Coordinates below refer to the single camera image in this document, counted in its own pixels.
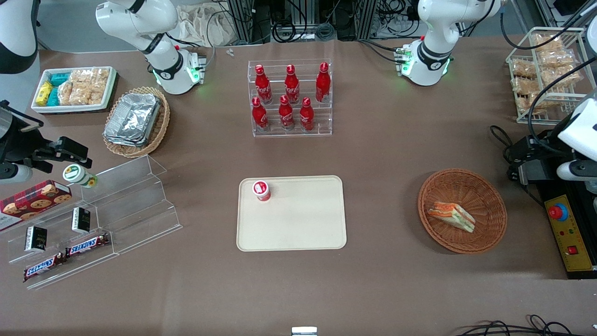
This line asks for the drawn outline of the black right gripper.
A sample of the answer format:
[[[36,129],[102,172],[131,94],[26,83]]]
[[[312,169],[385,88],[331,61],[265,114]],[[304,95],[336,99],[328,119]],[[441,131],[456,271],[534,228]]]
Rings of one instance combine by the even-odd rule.
[[[86,146],[68,137],[60,137],[55,141],[54,151],[52,142],[44,138],[40,132],[43,121],[11,108],[6,100],[0,103],[0,107],[2,164],[32,160],[32,168],[36,170],[53,170],[56,162],[77,164],[84,168],[92,167],[92,159],[88,159]],[[56,152],[73,159],[55,158]]]

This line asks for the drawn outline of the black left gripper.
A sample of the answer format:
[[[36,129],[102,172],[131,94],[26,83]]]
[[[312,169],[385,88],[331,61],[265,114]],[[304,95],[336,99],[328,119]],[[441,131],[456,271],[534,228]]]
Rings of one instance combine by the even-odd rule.
[[[538,184],[543,181],[558,181],[558,165],[568,155],[568,146],[558,137],[544,136],[546,149],[535,138],[527,135],[517,143],[506,144],[506,162],[509,163],[507,178],[521,185]]]

